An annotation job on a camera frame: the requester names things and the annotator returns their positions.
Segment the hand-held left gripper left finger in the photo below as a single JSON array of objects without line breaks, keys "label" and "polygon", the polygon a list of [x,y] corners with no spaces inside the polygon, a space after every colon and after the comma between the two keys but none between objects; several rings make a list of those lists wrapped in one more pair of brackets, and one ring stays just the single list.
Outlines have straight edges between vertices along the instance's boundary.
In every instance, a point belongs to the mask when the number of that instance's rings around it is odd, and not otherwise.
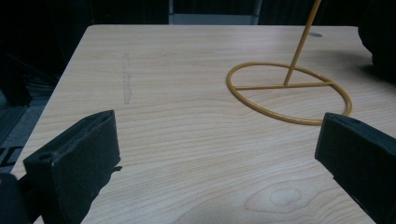
[{"label": "hand-held left gripper left finger", "polygon": [[119,162],[115,113],[81,119],[23,160],[29,220],[80,224]]}]

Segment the dark object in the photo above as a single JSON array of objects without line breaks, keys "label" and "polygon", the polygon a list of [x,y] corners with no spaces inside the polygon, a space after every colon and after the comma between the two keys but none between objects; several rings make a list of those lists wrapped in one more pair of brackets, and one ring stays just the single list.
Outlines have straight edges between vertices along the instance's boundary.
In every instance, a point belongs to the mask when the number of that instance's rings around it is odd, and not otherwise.
[{"label": "dark object", "polygon": [[375,74],[396,82],[396,0],[370,0],[358,29]]}]

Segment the grey metal frame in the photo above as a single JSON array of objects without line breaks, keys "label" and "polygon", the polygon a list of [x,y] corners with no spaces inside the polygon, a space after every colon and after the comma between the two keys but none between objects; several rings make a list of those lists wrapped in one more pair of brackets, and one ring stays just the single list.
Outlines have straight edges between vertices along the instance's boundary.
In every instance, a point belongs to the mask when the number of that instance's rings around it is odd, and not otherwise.
[{"label": "grey metal frame", "polygon": [[262,0],[169,0],[168,22],[177,25],[256,25]]}]

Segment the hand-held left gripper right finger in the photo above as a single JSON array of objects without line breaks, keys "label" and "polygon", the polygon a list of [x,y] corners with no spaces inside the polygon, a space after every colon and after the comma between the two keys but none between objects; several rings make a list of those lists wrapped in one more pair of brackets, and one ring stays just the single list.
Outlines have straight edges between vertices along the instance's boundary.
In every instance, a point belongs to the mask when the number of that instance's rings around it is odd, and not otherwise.
[{"label": "hand-held left gripper right finger", "polygon": [[315,159],[376,224],[396,224],[396,138],[327,113]]}]

